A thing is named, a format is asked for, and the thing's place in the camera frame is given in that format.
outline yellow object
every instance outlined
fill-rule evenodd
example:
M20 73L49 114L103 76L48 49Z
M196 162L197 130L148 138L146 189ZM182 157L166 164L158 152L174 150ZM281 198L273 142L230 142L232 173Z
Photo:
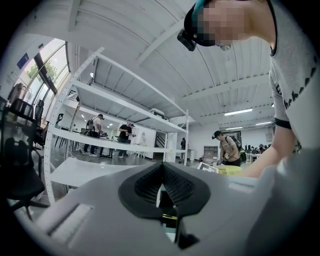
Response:
M233 166L233 165L215 165L213 166L219 170L219 174L224 175L237 175L242 172L242 168L239 166Z
M177 217L171 216L171 215L168 215L168 214L163 214L162 217L166 218L166 219L171 219L171 220L177 220L178 219Z

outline fluorescent light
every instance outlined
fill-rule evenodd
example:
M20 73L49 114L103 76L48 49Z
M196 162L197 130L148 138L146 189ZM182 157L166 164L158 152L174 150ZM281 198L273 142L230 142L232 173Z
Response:
M246 112L251 112L253 109L245 109L245 110L240 110L240 111L235 111L235 112L229 112L229 113L224 113L225 116L231 116L235 114L241 114L241 113L246 113Z
M261 123L257 123L256 126L261 126L261 125L266 125L266 124L271 124L272 122L261 122Z
M241 126L241 127L226 128L226 130L241 129L241 128L243 127Z

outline glass wall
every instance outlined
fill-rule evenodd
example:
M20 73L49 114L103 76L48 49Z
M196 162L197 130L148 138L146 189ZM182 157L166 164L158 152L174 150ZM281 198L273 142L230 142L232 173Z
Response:
M16 81L25 87L23 100L36 105L44 101L42 118L45 118L51 101L69 74L66 42L53 39L24 68Z

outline tree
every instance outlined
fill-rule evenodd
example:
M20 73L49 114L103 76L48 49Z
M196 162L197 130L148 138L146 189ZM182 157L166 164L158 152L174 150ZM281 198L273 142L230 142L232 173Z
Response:
M51 65L51 60L49 60L46 64L44 64L44 66L48 73L48 76L51 78L51 80L54 80L54 78L57 75L57 68ZM27 71L26 73L30 78L32 78L37 71L38 71L38 67L36 64L34 64L30 68L30 71ZM40 76L37 76L37 79L39 80L39 82L42 82L42 79Z

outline cap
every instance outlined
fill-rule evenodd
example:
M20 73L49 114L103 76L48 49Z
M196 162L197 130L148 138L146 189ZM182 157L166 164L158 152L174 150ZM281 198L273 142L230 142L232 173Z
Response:
M216 45L214 40L209 39L209 35L203 33L203 28L198 27L197 13L203 9L210 0L197 0L184 18L184 31L198 45L210 47Z
M216 132L214 132L214 134L212 135L212 139L214 140L215 138L217 138L217 136L219 136L220 134L223 134L222 131L217 130Z

